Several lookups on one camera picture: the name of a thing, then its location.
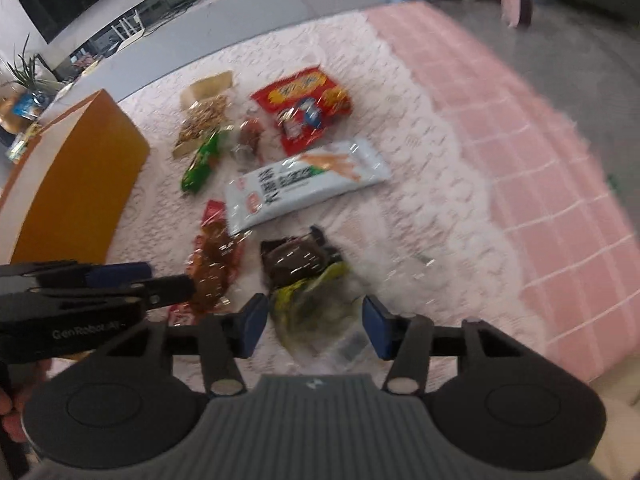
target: gray floor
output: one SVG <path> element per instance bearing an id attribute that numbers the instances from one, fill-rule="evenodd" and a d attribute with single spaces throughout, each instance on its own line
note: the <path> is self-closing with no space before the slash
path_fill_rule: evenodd
<path id="1" fill-rule="evenodd" d="M 640 229 L 640 30 L 560 6 L 514 30 L 492 2 L 438 6 L 577 122 Z"/>

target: green plant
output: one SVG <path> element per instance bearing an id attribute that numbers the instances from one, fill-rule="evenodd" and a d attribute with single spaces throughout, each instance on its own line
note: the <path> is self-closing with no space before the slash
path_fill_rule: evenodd
<path id="1" fill-rule="evenodd" d="M 31 56 L 29 59 L 26 59 L 24 57 L 24 53 L 27 50 L 27 43 L 29 43 L 29 34 L 27 35 L 27 39 L 24 42 L 22 54 L 18 54 L 18 58 L 20 58 L 20 62 L 22 63 L 22 68 L 18 68 L 18 64 L 15 62 L 15 47 L 14 64 L 4 62 L 15 79 L 4 83 L 2 86 L 12 83 L 18 83 L 19 85 L 24 86 L 27 90 L 30 90 L 32 92 L 38 90 L 39 85 L 38 79 L 36 78 L 36 58 L 35 56 Z"/>

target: human hand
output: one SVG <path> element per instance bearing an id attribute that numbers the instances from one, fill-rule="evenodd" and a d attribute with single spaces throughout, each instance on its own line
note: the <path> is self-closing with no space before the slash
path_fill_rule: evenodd
<path id="1" fill-rule="evenodd" d="M 31 397 L 31 393 L 38 384 L 47 377 L 47 371 L 51 368 L 51 360 L 37 362 L 34 366 L 34 376 L 24 385 L 21 385 L 12 399 L 4 390 L 0 389 L 0 415 L 2 427 L 14 442 L 26 442 L 27 437 L 22 429 L 22 410 Z"/>

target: gray ribbed panel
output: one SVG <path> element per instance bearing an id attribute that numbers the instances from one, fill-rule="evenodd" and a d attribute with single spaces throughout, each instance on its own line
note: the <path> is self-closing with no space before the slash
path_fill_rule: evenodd
<path id="1" fill-rule="evenodd" d="M 444 439 L 417 399 L 384 394 L 369 376 L 319 380 L 313 390 L 310 377 L 266 376 L 243 397 L 212 401 L 150 462 L 84 471 L 47 461 L 25 479 L 603 480 L 586 462 L 544 473 L 485 465 Z"/>

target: dried meat snack package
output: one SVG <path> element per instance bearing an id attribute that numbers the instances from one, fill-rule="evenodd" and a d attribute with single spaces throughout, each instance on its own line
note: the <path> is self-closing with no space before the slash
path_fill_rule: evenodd
<path id="1" fill-rule="evenodd" d="M 189 303 L 169 309 L 169 325 L 195 324 L 209 312 L 226 312 L 225 297 L 240 272 L 247 232 L 230 236 L 226 230 L 225 205 L 209 200 L 202 216 L 201 232 L 193 243 L 186 273 L 193 278 L 196 293 Z"/>
<path id="2" fill-rule="evenodd" d="M 306 150 L 335 118 L 351 114 L 347 91 L 319 66 L 279 79 L 251 95 L 273 115 L 287 155 Z"/>

